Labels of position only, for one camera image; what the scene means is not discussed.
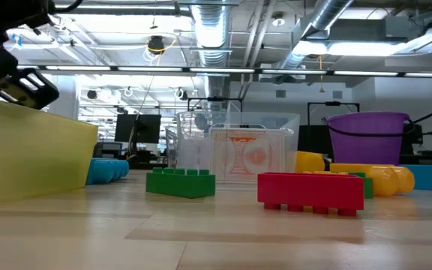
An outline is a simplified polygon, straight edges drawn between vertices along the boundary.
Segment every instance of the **ceiling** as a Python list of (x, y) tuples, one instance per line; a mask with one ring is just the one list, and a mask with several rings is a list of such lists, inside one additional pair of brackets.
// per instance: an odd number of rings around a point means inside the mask
[[(55, 1), (66, 5), (71, 1)], [(341, 19), (379, 20), (394, 12), (400, 17), (423, 13), (432, 10), (431, 0), (418, 0), (417, 9), (413, 1), (355, 0)], [(83, 4), (101, 5), (138, 5), (151, 7), (153, 1), (91, 1)], [(313, 11), (315, 1), (277, 1), (274, 12), (282, 12), (284, 24), (268, 25), (263, 39), (263, 49), (259, 51), (256, 65), (280, 62), (292, 49), (291, 33), (297, 18)], [(249, 28), (254, 21), (257, 2), (240, 1), (232, 8), (230, 33), (229, 66), (242, 66)], [(53, 18), (55, 26), (40, 28), (40, 34), (31, 29), (20, 27), (8, 31), (10, 40), (5, 47), (19, 59), (21, 65), (160, 65), (160, 66), (197, 66), (199, 65), (196, 38), (192, 19), (185, 16), (116, 16), (116, 15), (83, 15), (62, 14)], [(146, 54), (146, 42), (151, 36), (163, 36), (165, 47), (169, 47), (160, 58), (149, 59)], [(303, 63), (310, 69), (347, 69), (356, 71), (408, 70), (432, 71), (432, 55), (410, 57), (361, 57), (322, 55), (320, 58), (307, 57)], [(81, 90), (81, 119), (100, 125), (101, 130), (114, 131), (113, 120), (117, 115), (114, 108), (96, 108), (91, 105), (119, 103), (126, 106), (139, 106), (149, 86), (151, 89), (145, 99), (145, 106), (181, 107), (186, 102), (177, 98), (175, 92), (185, 90), (190, 97), (204, 97), (204, 79), (199, 76), (128, 76), (128, 75), (79, 75), (77, 77)], [(237, 95), (239, 78), (232, 78), (232, 95)], [(308, 87), (316, 87), (318, 76), (300, 81)], [(341, 91), (351, 86), (351, 80), (344, 77), (328, 78), (327, 83), (341, 83)], [(264, 89), (271, 85), (259, 85), (248, 93), (248, 102), (264, 101), (274, 98), (274, 93), (265, 96)], [(283, 89), (293, 89), (286, 85)], [(88, 91), (98, 92), (97, 99), (89, 99)], [(142, 113), (161, 113), (167, 124), (173, 123), (171, 117), (185, 109), (143, 109)]]

